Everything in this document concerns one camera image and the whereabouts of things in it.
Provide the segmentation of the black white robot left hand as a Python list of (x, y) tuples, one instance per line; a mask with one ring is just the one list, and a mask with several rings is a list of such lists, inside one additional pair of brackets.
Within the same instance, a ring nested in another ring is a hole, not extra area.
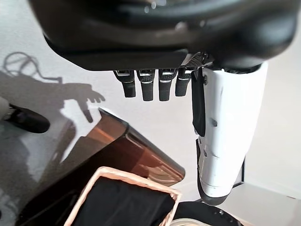
[(255, 131), (267, 61), (296, 33), (298, 0), (31, 0), (51, 49), (90, 71), (113, 71), (127, 97), (160, 101), (191, 85), (198, 190), (216, 206), (231, 193)]

